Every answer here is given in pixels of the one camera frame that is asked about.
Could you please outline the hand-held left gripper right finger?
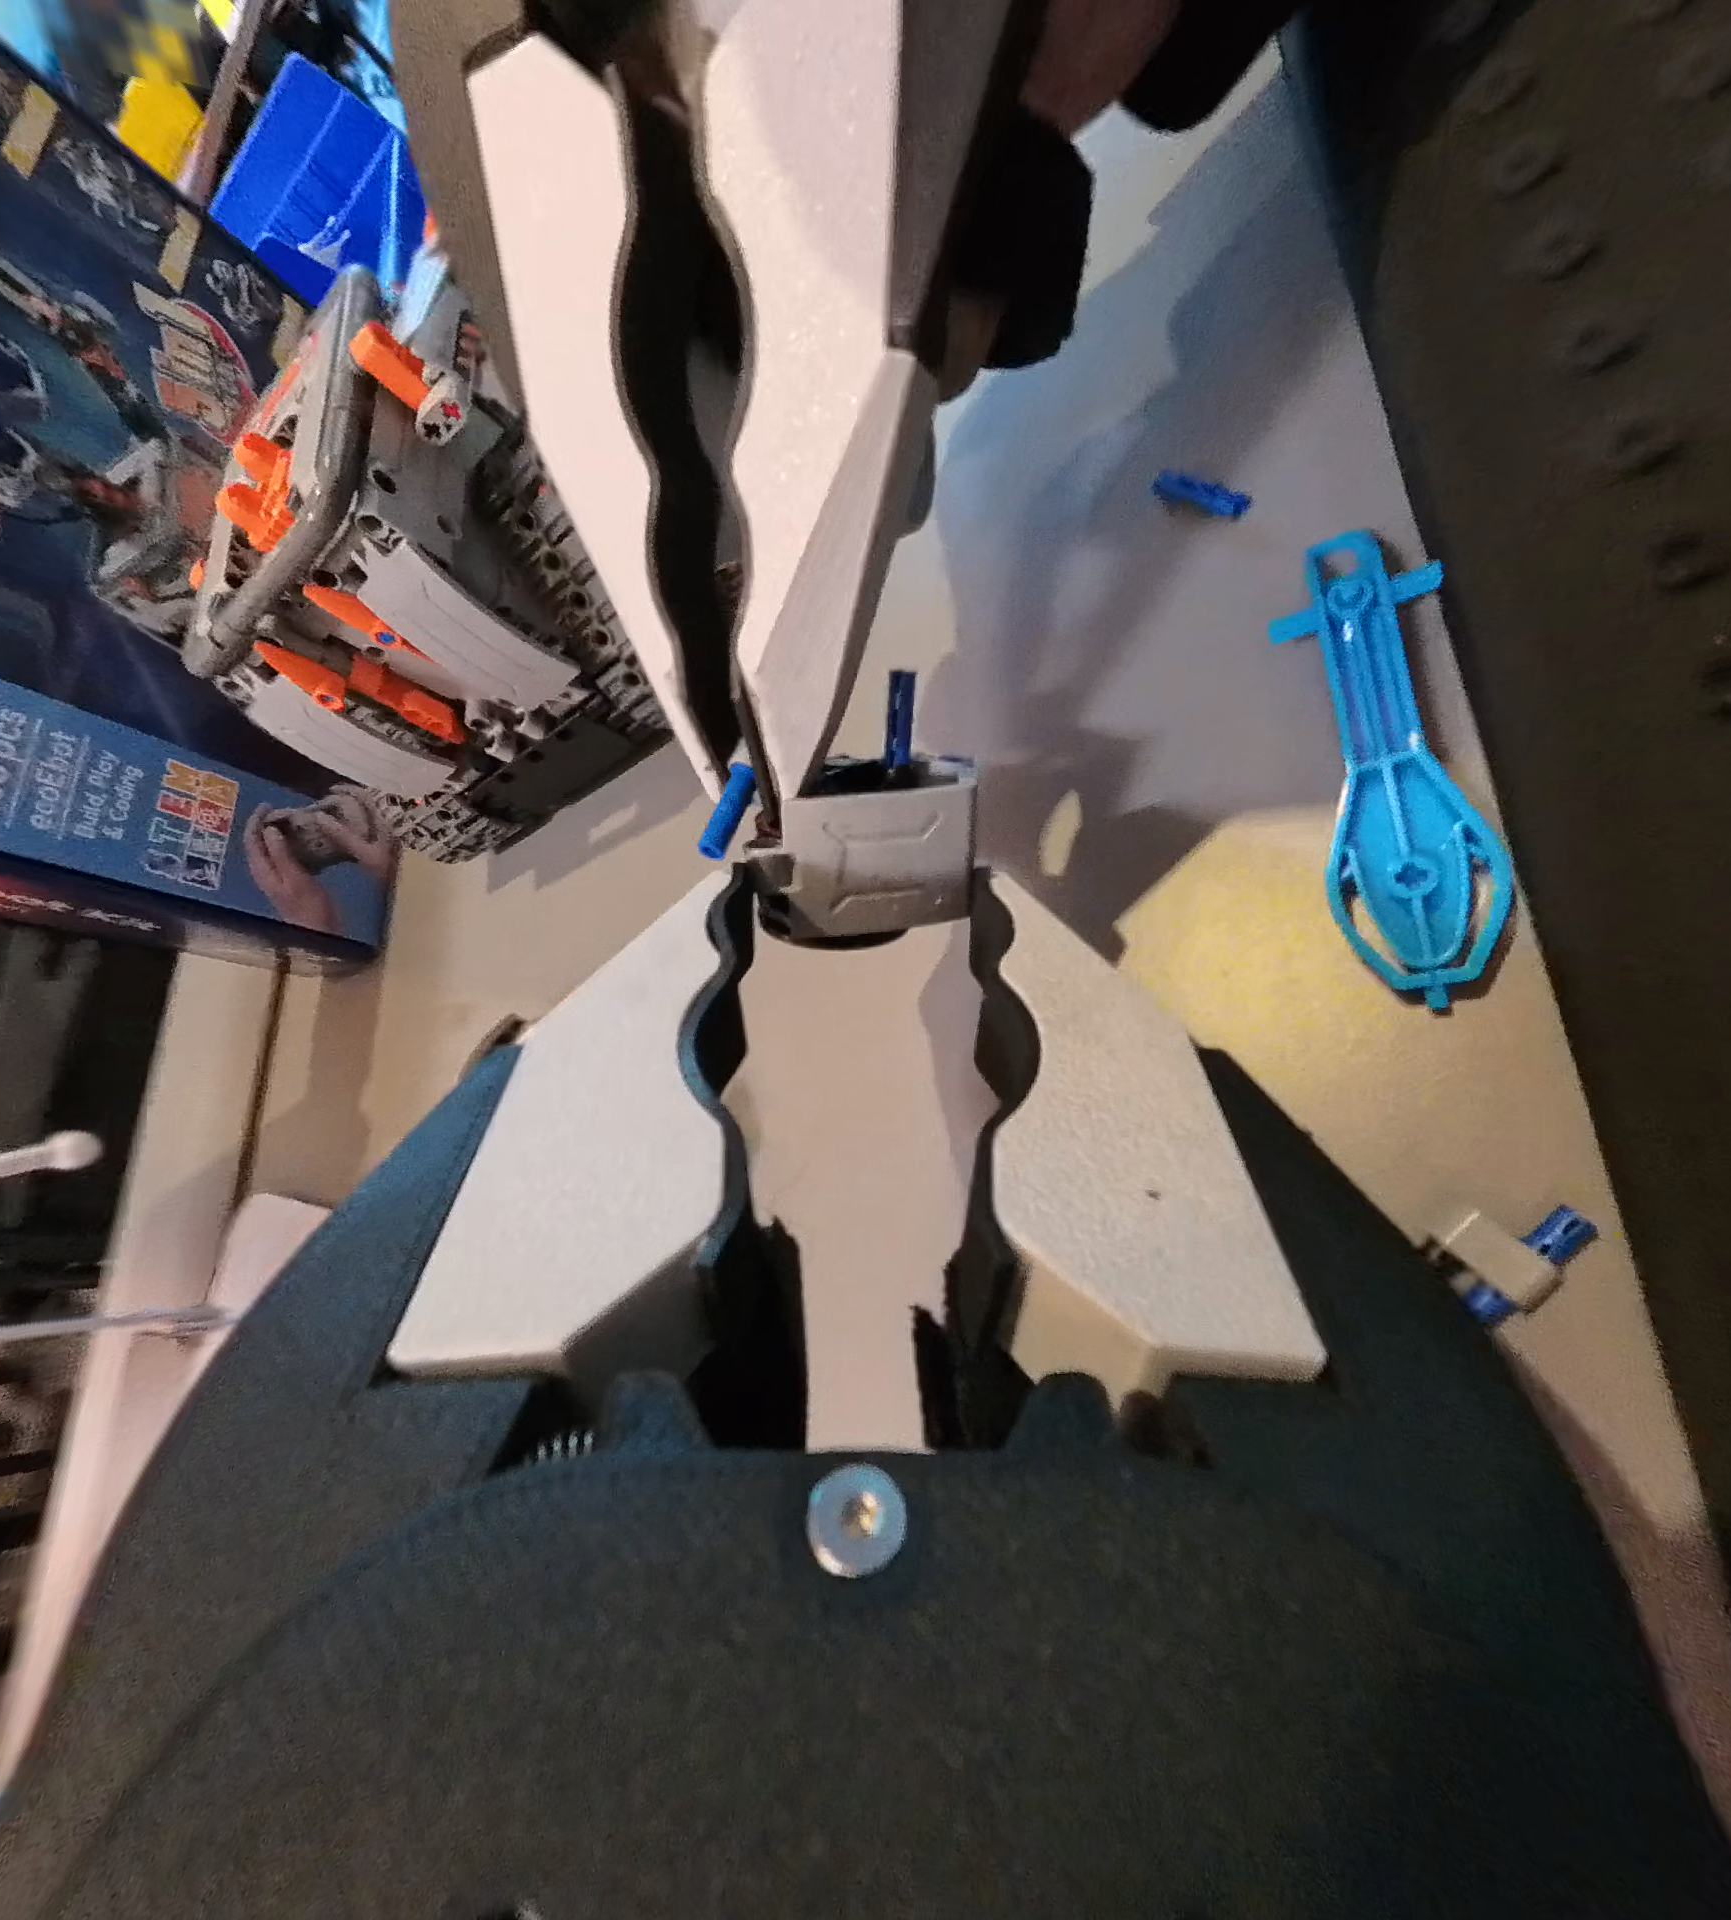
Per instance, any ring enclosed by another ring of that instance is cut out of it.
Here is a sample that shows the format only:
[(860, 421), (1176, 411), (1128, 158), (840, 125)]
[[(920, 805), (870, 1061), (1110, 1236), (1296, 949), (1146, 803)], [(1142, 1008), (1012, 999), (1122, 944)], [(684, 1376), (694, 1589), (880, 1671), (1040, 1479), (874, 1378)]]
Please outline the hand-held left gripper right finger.
[(1010, 878), (974, 883), (992, 1090), (950, 1329), (1026, 1381), (1316, 1381), (1326, 1350), (1182, 1020)]

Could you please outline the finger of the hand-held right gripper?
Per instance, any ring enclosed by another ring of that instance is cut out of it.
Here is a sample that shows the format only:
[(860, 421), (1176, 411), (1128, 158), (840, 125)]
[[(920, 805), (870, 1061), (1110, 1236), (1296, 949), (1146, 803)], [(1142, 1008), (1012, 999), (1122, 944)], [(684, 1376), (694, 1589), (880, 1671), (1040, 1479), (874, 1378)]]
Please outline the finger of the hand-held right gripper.
[(748, 309), (736, 675), (776, 789), (818, 779), (924, 517), (942, 264), (992, 79), (992, 5), (750, 2), (702, 70), (702, 185)]
[(722, 494), (690, 394), (708, 248), (684, 138), (541, 30), (481, 60), (467, 88), (537, 443), (644, 685), (716, 798), (740, 722), (714, 578)]

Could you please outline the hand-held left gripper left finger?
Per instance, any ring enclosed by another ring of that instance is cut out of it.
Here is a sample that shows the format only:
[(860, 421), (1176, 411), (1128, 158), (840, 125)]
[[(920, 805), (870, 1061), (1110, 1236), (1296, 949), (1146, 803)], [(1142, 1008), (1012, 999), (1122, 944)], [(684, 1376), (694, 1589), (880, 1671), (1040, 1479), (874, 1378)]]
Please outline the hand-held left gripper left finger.
[(688, 1376), (742, 1203), (704, 1027), (736, 1014), (744, 884), (698, 884), (539, 1020), (403, 1314), (413, 1381)]

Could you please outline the black wheel hub assembly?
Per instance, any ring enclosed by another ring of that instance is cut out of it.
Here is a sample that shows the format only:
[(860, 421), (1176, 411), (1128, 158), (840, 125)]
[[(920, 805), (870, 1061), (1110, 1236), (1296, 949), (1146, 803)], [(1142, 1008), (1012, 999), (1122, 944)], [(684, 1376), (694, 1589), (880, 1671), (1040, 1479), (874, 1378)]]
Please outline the black wheel hub assembly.
[(754, 816), (758, 775), (738, 763), (700, 839), (728, 859), (752, 824), (738, 870), (756, 925), (800, 949), (874, 949), (930, 926), (970, 922), (976, 894), (978, 770), (916, 742), (920, 676), (886, 679), (878, 757), (832, 757), (808, 791)]

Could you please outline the person's right hand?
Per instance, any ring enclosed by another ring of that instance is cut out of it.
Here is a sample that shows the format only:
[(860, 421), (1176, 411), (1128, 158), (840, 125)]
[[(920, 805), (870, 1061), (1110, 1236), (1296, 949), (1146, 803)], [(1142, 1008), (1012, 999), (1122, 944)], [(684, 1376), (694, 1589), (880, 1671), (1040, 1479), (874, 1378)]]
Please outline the person's right hand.
[(1298, 2), (1048, 2), (1022, 108), (1074, 136), (1108, 108), (1156, 133), (1208, 120)]

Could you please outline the blue plastic storage bin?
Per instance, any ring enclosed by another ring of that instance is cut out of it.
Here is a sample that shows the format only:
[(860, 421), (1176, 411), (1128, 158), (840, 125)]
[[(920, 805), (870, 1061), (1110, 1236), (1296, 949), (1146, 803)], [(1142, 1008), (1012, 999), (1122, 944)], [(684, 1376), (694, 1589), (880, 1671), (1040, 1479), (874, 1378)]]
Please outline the blue plastic storage bin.
[(349, 269), (399, 297), (427, 228), (405, 134), (303, 54), (267, 90), (211, 212), (309, 306)]

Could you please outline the grey orange tracked toy robot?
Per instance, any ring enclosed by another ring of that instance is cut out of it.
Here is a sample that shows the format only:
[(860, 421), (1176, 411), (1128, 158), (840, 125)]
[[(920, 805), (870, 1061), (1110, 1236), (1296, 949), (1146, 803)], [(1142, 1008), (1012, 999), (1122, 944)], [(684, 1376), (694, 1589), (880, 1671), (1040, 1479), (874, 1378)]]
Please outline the grey orange tracked toy robot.
[(505, 852), (672, 738), (431, 243), (343, 270), (241, 433), (191, 673), (441, 862)]

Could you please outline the small grey blue pin connector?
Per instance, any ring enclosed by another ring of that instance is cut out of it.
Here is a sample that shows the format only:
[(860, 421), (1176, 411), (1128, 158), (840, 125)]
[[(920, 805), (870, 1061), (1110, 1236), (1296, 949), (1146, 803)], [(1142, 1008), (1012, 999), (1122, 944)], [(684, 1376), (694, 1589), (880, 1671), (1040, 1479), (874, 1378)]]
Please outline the small grey blue pin connector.
[(1598, 1227), (1570, 1207), (1548, 1212), (1526, 1234), (1512, 1234), (1484, 1212), (1466, 1212), (1422, 1252), (1484, 1329), (1544, 1309), (1568, 1269), (1598, 1244)]

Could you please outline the blue plastic separator tool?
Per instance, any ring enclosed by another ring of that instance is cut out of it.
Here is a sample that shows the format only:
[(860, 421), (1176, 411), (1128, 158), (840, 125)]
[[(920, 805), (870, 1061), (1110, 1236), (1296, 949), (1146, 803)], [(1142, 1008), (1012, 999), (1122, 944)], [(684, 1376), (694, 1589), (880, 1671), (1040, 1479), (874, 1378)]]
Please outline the blue plastic separator tool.
[(1434, 1016), (1482, 987), (1518, 908), (1506, 842), (1436, 754), (1412, 679), (1404, 617), (1444, 581), (1438, 560), (1396, 571), (1372, 532), (1338, 535), (1308, 549), (1306, 602), (1268, 630), (1324, 665), (1342, 761), (1332, 920), (1384, 989)]

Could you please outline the blue robot kit box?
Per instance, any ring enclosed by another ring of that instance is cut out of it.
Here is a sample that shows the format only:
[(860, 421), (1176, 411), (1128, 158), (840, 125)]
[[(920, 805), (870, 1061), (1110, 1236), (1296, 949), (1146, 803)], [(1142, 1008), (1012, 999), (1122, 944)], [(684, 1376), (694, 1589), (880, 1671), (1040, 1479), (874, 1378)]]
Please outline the blue robot kit box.
[(301, 323), (0, 40), (0, 860), (379, 951), (373, 806), (181, 655), (227, 457)]

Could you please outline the black box with red stripe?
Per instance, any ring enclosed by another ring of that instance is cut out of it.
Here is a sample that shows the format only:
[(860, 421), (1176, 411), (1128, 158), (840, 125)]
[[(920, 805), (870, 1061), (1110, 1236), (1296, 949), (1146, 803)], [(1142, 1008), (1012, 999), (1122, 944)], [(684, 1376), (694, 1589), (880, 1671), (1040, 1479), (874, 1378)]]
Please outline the black box with red stripe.
[(337, 934), (21, 860), (0, 860), (0, 922), (309, 977), (353, 975), (379, 959)]

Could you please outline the black dimpled mat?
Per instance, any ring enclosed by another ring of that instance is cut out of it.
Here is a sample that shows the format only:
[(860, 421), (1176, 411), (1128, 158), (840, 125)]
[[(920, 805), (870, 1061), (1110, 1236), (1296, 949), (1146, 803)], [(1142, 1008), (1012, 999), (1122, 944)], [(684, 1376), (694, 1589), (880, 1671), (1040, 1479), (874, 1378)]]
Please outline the black dimpled mat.
[(1731, 2), (1288, 68), (1731, 1576)]

